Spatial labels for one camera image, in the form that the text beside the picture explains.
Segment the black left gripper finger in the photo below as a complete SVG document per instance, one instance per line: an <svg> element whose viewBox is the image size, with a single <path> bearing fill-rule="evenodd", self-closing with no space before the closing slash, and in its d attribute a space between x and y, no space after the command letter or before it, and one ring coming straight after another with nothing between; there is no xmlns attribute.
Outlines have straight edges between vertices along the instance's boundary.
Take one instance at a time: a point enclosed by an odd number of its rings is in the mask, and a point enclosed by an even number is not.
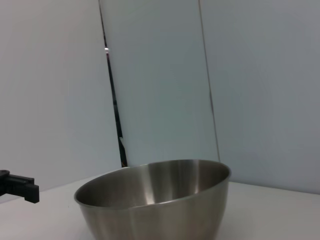
<svg viewBox="0 0 320 240"><path fill-rule="evenodd" d="M35 179L20 175L10 174L9 170L0 171L0 196L13 195L24 198L30 203L40 201L40 187L35 184Z"/></svg>

